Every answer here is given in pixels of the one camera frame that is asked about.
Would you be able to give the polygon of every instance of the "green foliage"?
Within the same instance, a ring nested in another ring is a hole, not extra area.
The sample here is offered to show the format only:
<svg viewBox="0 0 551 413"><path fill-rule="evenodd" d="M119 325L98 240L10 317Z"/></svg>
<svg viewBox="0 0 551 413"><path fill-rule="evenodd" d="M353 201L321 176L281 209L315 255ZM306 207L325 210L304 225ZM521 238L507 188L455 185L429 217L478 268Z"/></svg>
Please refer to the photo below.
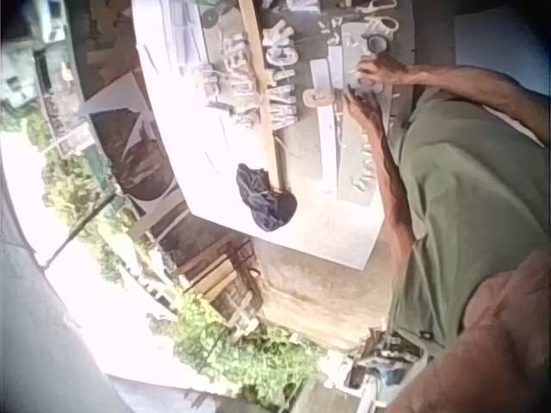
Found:
<svg viewBox="0 0 551 413"><path fill-rule="evenodd" d="M21 131L27 129L31 143L40 151L50 147L52 134L40 107L29 105L16 117L3 110L3 129ZM63 159L55 148L45 151L46 166L42 178L46 192L43 201L53 207L69 228L73 227L95 205L101 197L86 160L79 156ZM108 219L104 213L99 219ZM121 273L117 268L119 257L106 244L97 230L97 222L92 220L77 237L84 243L102 269L102 276L109 281L121 282Z"/></svg>
<svg viewBox="0 0 551 413"><path fill-rule="evenodd" d="M242 385L240 396L253 403L268 409L281 405L289 388L317 371L321 350L291 343L284 330L262 328L233 343L218 314L204 300L193 293L180 294L176 306L178 322L157 328L174 340L175 356L195 369L204 365L201 373L211 379Z"/></svg>

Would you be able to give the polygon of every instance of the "person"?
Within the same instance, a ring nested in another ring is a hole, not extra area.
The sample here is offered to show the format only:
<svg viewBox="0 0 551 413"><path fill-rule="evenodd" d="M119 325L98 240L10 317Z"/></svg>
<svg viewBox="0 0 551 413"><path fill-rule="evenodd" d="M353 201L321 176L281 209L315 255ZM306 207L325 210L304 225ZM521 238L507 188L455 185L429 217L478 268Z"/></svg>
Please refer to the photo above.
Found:
<svg viewBox="0 0 551 413"><path fill-rule="evenodd" d="M494 71L387 53L357 71L426 88L393 145L375 95L344 93L381 192L389 329L435 358L386 411L529 411L549 385L548 97Z"/></svg>

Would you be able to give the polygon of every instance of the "sky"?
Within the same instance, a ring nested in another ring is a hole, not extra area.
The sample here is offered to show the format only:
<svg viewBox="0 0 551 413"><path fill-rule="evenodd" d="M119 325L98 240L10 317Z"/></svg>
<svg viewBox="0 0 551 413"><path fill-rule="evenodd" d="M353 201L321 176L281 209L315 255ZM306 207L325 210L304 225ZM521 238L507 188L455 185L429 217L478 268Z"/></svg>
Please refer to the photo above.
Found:
<svg viewBox="0 0 551 413"><path fill-rule="evenodd" d="M15 212L38 261L44 263L69 232L41 199L45 159L24 133L2 132L1 142ZM46 277L105 373L158 385L220 389L209 386L206 377L172 357L170 351L159 349L145 316L155 312L147 300L135 290L127 291L103 280L98 264L78 241L66 247L46 271Z"/></svg>

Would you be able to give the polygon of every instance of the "table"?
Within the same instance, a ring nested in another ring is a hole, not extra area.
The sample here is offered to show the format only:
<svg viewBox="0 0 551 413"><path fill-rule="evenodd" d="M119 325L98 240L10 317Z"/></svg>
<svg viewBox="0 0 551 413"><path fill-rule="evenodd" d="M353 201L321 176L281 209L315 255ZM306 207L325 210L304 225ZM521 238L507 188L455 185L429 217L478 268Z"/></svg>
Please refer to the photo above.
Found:
<svg viewBox="0 0 551 413"><path fill-rule="evenodd" d="M283 181L295 195L298 207L287 225L268 233L260 230L252 220L235 183L238 163L244 162L251 168L269 165L260 131L258 128L251 131L237 128L223 115L206 110L189 98L195 86L189 76L183 76L182 69L178 69L181 63L178 63L181 59L178 53L182 52L174 41L176 36L170 38L179 30L174 24L174 2L134 0L133 19L153 112L190 211L253 237L362 269L381 228L381 197L375 188L368 205L360 205L324 191L316 111L301 103L302 90L312 87L309 61L325 58L327 54L327 38L320 34L318 22L328 22L334 16L350 13L336 9L335 3L322 2L321 15L289 10L263 10L261 13L265 27L273 26L282 17L294 27L293 39L300 55L299 62L293 66L297 72L293 84L299 101L300 121L278 133L287 148L280 150ZM199 16L204 8L184 4L191 15L188 33L195 34L197 45L191 47L195 50L186 56L186 65L210 62L218 69L220 32L226 36L243 31L241 15L233 9L220 17L216 28L201 30ZM405 63L413 63L413 19L409 0L399 0L398 7L384 15L392 15L400 23L391 52ZM393 99L390 115L400 119L411 110L412 93L406 87L396 88L393 93L399 96ZM228 98L228 94L221 84L219 100L224 98ZM389 128L390 139L395 128L399 128L398 121Z"/></svg>

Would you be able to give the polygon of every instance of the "hand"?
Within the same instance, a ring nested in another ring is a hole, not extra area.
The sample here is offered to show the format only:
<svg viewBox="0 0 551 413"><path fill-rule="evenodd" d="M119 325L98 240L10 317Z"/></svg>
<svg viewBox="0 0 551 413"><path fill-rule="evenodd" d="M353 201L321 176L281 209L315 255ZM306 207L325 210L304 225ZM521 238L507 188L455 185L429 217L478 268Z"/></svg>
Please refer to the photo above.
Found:
<svg viewBox="0 0 551 413"><path fill-rule="evenodd" d="M344 107L368 135L384 131L381 105L373 92L356 95L353 90L347 89L344 92Z"/></svg>
<svg viewBox="0 0 551 413"><path fill-rule="evenodd" d="M356 70L370 80L385 84L404 84L407 66L401 64L387 52L364 56Z"/></svg>

